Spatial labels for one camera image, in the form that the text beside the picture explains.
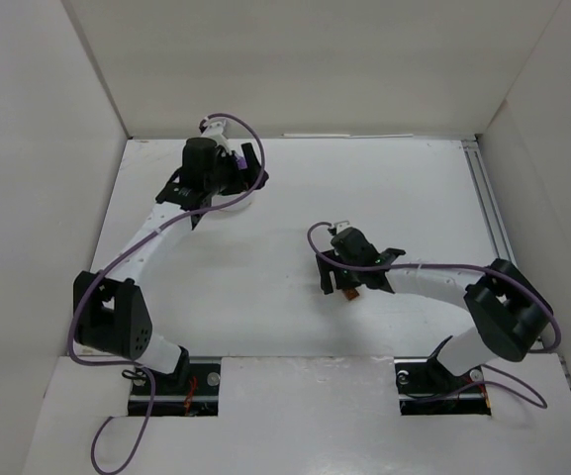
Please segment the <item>brown lego plate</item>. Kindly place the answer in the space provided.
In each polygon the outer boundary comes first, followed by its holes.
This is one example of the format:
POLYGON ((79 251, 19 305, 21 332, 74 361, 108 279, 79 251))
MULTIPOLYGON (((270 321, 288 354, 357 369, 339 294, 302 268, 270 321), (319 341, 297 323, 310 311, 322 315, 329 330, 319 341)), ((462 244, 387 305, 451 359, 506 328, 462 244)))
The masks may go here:
POLYGON ((356 289, 345 289, 343 294, 347 301, 353 301, 360 296, 360 293, 356 289))

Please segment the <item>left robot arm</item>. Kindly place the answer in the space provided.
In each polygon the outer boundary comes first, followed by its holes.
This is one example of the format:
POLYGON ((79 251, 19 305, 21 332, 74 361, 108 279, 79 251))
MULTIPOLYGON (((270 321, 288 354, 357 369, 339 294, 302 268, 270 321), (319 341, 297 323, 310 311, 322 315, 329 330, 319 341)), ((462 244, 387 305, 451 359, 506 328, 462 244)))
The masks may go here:
POLYGON ((224 138, 187 140, 180 167, 156 195, 127 246, 103 269, 82 271, 75 278, 70 339, 111 355, 119 364, 186 385, 189 353, 154 329, 143 281, 206 214, 234 206, 262 188, 269 177, 264 161, 259 142, 233 150, 224 138))

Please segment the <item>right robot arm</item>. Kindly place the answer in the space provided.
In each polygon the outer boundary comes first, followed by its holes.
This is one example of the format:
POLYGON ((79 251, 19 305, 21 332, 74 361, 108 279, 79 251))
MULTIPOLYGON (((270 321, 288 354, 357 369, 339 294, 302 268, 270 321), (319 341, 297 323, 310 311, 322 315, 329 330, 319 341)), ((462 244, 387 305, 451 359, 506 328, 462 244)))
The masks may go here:
POLYGON ((364 286, 388 294, 438 301, 466 312, 471 327, 445 338, 417 365, 429 390, 441 393, 479 366, 501 358, 520 362, 533 351, 553 311, 520 270, 506 259, 487 266, 409 261, 404 250, 378 250, 347 222, 330 224, 331 247, 317 251, 325 294, 364 286))

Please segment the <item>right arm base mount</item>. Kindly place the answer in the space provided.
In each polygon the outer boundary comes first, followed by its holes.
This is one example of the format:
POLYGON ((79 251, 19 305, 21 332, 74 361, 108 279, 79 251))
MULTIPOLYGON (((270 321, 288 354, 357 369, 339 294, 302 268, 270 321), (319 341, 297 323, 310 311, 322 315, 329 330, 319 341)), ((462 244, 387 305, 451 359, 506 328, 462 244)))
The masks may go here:
POLYGON ((468 387, 468 373, 454 376, 427 357, 395 358, 394 371, 403 416, 492 414, 484 387, 468 387))

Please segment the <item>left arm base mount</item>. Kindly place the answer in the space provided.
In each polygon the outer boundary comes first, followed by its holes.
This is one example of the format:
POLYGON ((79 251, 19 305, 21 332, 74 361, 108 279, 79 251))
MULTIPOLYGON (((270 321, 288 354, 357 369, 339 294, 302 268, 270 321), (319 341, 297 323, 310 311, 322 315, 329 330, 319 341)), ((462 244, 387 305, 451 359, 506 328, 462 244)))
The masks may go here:
MULTIPOLYGON (((216 417, 219 411, 222 359, 193 357, 184 382, 170 375, 153 373, 155 395, 152 417, 216 417)), ((127 411, 130 417, 143 417, 150 399, 150 381, 141 369, 129 368, 122 377, 131 383, 127 411)))

